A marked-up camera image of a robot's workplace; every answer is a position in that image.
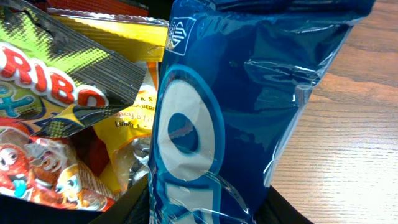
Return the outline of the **black gift box with lid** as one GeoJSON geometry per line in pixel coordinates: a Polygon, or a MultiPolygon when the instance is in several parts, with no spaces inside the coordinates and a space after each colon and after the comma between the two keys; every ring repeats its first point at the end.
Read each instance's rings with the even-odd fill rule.
{"type": "MultiPolygon", "coordinates": [[[[298,212],[275,188],[271,187],[267,198],[254,214],[260,224],[313,224],[298,212]]],[[[72,223],[149,223],[149,191],[140,196],[127,193],[109,210],[91,212],[64,210],[34,204],[16,198],[1,196],[1,223],[7,224],[72,224],[72,223]]]]}

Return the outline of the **black Haribo candy bag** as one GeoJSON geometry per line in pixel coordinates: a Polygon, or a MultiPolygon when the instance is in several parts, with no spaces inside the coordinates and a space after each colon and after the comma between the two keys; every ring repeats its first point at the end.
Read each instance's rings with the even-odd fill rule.
{"type": "Polygon", "coordinates": [[[1,195],[103,212],[116,197],[68,138],[128,107],[135,63],[27,1],[1,2],[1,195]]]}

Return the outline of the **red Hacks candy bag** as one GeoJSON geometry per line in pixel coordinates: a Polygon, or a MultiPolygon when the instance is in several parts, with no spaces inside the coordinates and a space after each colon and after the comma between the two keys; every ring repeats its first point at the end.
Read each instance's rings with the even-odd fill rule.
{"type": "Polygon", "coordinates": [[[103,14],[148,16],[149,8],[136,1],[125,0],[29,0],[34,6],[46,11],[49,8],[86,11],[103,14]]]}

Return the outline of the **blue Oreo cookie pack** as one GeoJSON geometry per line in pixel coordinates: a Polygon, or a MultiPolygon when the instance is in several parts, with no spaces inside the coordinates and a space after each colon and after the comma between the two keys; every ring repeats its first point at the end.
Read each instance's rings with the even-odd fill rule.
{"type": "Polygon", "coordinates": [[[172,4],[149,158],[151,223],[259,223],[313,89],[372,1],[172,4]]]}

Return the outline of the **yellow Hacks candy bag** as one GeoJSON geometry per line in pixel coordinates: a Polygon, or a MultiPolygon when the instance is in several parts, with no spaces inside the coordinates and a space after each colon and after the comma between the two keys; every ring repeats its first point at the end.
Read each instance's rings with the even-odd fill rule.
{"type": "Polygon", "coordinates": [[[145,73],[138,83],[112,87],[128,107],[96,123],[94,132],[110,159],[101,174],[116,193],[124,193],[145,176],[157,89],[168,21],[153,17],[105,14],[69,9],[48,9],[69,28],[134,62],[145,73]]]}

